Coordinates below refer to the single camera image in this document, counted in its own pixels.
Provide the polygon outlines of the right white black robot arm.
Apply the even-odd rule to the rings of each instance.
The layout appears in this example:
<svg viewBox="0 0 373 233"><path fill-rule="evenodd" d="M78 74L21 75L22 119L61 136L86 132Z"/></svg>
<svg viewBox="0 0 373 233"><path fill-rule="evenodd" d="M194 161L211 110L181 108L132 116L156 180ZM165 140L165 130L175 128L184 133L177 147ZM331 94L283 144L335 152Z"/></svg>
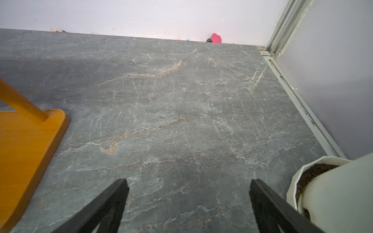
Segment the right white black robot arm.
<svg viewBox="0 0 373 233"><path fill-rule="evenodd" d="M117 232L128 194L127 181L116 180L57 232ZM373 156L324 156L306 164L293 176L286 199L260 179L251 181L249 195L262 233L370 233Z"/></svg>

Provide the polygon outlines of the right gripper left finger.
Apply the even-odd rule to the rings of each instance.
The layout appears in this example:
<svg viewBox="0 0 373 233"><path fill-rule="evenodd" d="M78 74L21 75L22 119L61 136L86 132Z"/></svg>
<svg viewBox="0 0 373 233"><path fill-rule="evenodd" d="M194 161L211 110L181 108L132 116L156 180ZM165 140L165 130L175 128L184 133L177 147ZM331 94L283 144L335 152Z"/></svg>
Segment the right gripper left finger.
<svg viewBox="0 0 373 233"><path fill-rule="evenodd" d="M117 233L129 186L126 179L117 179L71 219L54 230L55 233Z"/></svg>

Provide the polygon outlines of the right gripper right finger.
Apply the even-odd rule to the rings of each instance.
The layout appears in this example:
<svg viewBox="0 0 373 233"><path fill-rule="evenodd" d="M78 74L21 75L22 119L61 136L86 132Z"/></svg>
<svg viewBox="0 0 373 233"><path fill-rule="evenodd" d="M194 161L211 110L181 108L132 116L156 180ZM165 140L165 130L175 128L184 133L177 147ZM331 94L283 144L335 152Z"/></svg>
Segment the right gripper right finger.
<svg viewBox="0 0 373 233"><path fill-rule="evenodd" d="M261 179L250 183L250 200L261 233L322 233Z"/></svg>

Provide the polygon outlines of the orange two-tier wooden shelf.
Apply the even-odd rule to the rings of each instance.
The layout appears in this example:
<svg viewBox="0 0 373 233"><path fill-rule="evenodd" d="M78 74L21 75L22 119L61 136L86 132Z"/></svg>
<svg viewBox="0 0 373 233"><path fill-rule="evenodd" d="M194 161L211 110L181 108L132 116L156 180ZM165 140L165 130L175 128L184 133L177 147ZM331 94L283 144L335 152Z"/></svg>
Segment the orange two-tier wooden shelf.
<svg viewBox="0 0 373 233"><path fill-rule="evenodd" d="M1 232L18 223L27 208L70 117L60 109L40 110L4 80L1 100Z"/></svg>

